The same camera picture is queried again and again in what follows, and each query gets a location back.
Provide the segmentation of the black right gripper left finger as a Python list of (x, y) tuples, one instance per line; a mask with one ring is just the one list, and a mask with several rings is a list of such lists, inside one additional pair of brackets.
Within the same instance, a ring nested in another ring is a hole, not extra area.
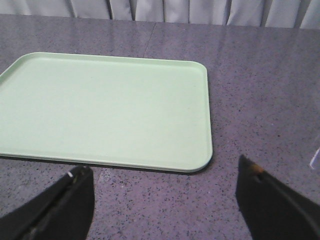
[(95, 208), (94, 172), (76, 166), (39, 195), (1, 217), (2, 240), (85, 240)]

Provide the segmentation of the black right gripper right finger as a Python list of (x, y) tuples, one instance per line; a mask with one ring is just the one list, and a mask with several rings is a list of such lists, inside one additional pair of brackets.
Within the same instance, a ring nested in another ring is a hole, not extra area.
[(320, 206), (244, 155), (238, 160), (235, 196), (254, 240), (320, 238)]

